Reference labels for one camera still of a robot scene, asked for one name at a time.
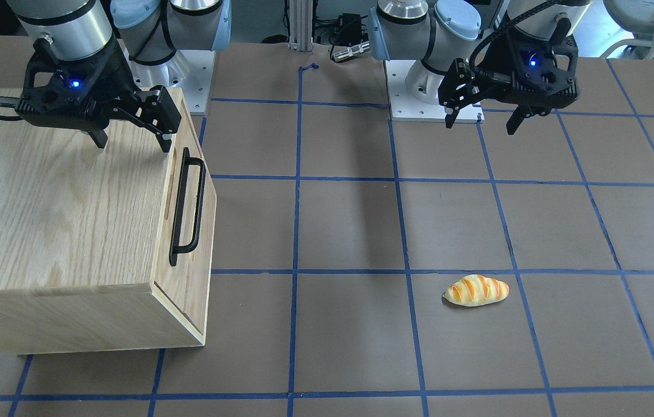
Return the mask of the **black gripper over cabinet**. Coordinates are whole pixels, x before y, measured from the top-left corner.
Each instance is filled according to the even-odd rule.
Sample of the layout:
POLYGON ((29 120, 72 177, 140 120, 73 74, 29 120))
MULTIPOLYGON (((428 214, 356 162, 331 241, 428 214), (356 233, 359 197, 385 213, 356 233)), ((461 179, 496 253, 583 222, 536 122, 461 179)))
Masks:
POLYGON ((46 39, 33 46, 15 107, 18 116, 33 126, 88 131, 99 149, 108 143, 104 129, 110 121, 126 120, 150 130, 161 151, 169 153, 181 113, 165 87, 145 92, 136 85, 117 40, 72 61, 59 59, 46 39))

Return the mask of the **black gripper away from cabinet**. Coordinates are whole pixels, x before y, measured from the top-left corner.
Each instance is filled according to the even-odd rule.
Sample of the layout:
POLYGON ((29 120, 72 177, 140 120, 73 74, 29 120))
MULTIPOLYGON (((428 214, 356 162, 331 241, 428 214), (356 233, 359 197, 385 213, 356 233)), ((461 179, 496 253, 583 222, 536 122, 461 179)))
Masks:
POLYGON ((457 58, 450 64, 439 87, 445 127, 454 126, 461 109, 489 98, 518 106, 506 123, 507 134, 514 135, 527 116, 578 100, 577 63, 573 35, 555 31, 549 39, 536 39, 510 29, 489 42, 480 63, 457 58))

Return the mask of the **silver robot arm over cabinet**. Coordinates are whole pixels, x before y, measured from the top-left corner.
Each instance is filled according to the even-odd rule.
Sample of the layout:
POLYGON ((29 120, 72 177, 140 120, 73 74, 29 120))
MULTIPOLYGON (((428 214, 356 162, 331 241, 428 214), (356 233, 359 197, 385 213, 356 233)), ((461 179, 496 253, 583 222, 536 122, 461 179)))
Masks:
POLYGON ((112 120, 157 137, 163 152, 181 124, 169 87, 186 79, 182 50, 231 42, 229 1, 9 1, 33 38, 18 98, 0 98, 12 121, 81 130, 98 148, 112 120))

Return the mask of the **white arm base plate near cabinet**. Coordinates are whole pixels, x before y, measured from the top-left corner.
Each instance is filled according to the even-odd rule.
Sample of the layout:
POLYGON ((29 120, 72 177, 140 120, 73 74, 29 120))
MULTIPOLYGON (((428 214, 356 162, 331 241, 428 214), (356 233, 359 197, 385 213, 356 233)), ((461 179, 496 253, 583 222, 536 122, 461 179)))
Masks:
POLYGON ((179 50, 167 63, 153 66, 130 63, 130 69, 139 87, 181 88, 189 112, 205 116, 215 59, 215 51, 179 50))

